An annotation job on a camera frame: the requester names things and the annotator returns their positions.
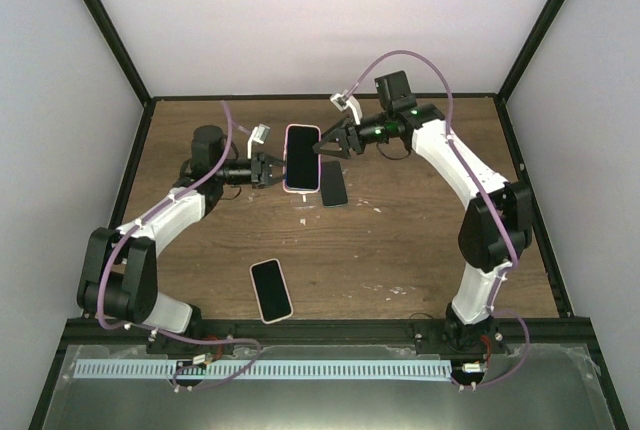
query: black phone screen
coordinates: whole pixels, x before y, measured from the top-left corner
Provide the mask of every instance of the black phone screen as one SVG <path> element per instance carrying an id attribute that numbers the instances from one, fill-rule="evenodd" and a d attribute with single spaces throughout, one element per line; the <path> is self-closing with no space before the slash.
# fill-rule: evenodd
<path id="1" fill-rule="evenodd" d="M 334 160 L 322 163 L 320 193 L 322 194 L 322 204 L 325 207 L 339 207 L 346 205 L 349 201 L 340 162 Z"/>
<path id="2" fill-rule="evenodd" d="M 285 185 L 293 190 L 318 190 L 320 155 L 313 145 L 320 141 L 314 127 L 291 125 L 287 130 Z"/>
<path id="3" fill-rule="evenodd" d="M 269 260 L 251 267 L 251 278 L 265 322 L 291 315 L 291 303 L 278 260 Z"/>

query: white wall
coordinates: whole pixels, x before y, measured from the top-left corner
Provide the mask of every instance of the white wall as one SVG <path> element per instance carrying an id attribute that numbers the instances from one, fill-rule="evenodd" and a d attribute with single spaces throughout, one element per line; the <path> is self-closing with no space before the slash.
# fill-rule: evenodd
<path id="1" fill-rule="evenodd" d="M 575 311 L 640 428 L 640 0 L 567 0 L 509 102 Z"/>
<path id="2" fill-rule="evenodd" d="M 333 93 L 405 48 L 457 92 L 502 84 L 546 0 L 103 0 L 152 95 Z M 408 57 L 414 90 L 441 92 Z M 361 87 L 373 92 L 373 76 Z"/>
<path id="3" fill-rule="evenodd" d="M 0 427 L 27 428 L 141 106 L 82 0 L 0 0 Z"/>

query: robotic arm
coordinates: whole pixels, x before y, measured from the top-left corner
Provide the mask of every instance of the robotic arm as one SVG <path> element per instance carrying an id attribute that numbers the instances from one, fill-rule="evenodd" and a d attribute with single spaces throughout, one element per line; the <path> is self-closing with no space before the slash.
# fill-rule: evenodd
<path id="1" fill-rule="evenodd" d="M 252 141 L 263 143 L 268 130 L 263 125 L 256 127 L 249 140 L 249 148 Z M 197 128 L 191 143 L 191 158 L 182 165 L 180 178 L 167 196 L 171 203 L 147 223 L 142 223 L 144 217 L 162 203 L 116 229 L 99 228 L 91 234 L 78 286 L 77 301 L 81 308 L 91 313 L 97 311 L 98 288 L 107 259 L 122 236 L 137 226 L 139 228 L 132 233 L 116 260 L 116 263 L 126 262 L 125 271 L 109 275 L 104 298 L 105 314 L 173 333 L 187 332 L 197 336 L 201 320 L 199 309 L 158 292 L 157 257 L 183 230 L 213 210 L 222 197 L 225 184 L 265 188 L 283 179 L 282 175 L 273 175 L 274 166 L 284 165 L 282 160 L 256 153 L 246 159 L 226 160 L 197 189 L 176 198 L 207 175 L 220 160 L 223 140 L 224 134 L 219 127 Z"/>
<path id="2" fill-rule="evenodd" d="M 375 80 L 384 112 L 362 118 L 353 96 L 345 100 L 334 95 L 331 101 L 352 113 L 323 134 L 317 153 L 350 158 L 350 150 L 364 152 L 367 144 L 388 143 L 400 138 L 407 151 L 427 160 L 453 188 L 466 209 L 458 235 L 458 245 L 466 260 L 462 283 L 447 307 L 447 338 L 457 348 L 477 343 L 488 330 L 493 298 L 511 266 L 506 244 L 493 221 L 478 188 L 449 146 L 454 140 L 472 171 L 489 194 L 508 231 L 518 256 L 531 244 L 531 191 L 521 182 L 506 178 L 485 165 L 453 132 L 447 137 L 444 115 L 432 104 L 418 105 L 404 72 Z M 326 148 L 337 143 L 339 150 Z"/>

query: wooden tabletop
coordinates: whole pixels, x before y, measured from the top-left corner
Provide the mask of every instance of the wooden tabletop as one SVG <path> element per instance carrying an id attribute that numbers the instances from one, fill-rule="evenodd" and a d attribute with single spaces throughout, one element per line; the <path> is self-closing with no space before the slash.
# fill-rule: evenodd
<path id="1" fill-rule="evenodd" d="M 430 102 L 446 109 L 442 100 Z M 381 111 L 376 100 L 361 104 L 365 115 Z M 260 151 L 280 157 L 289 123 L 327 129 L 341 116 L 325 100 L 232 101 L 230 106 L 239 124 L 271 127 Z M 190 157 L 193 131 L 208 124 L 226 129 L 219 102 L 158 102 L 125 221 L 166 195 Z M 491 99 L 458 99 L 453 126 L 490 167 L 515 179 Z M 235 132 L 233 140 L 245 156 L 247 136 Z M 403 152 L 399 142 L 385 150 Z M 303 201 L 281 185 L 245 187 L 237 199 L 220 201 L 161 254 L 160 291 L 199 306 L 206 318 L 259 318 L 249 266 L 278 258 L 293 318 L 407 318 L 414 312 L 442 317 L 464 269 L 457 244 L 464 210 L 455 193 L 416 155 L 394 162 L 369 146 L 341 164 L 349 194 L 344 207 L 324 208 L 318 194 Z M 225 197 L 236 191 L 225 189 Z M 526 317 L 557 316 L 535 242 L 503 285 L 496 306 Z"/>

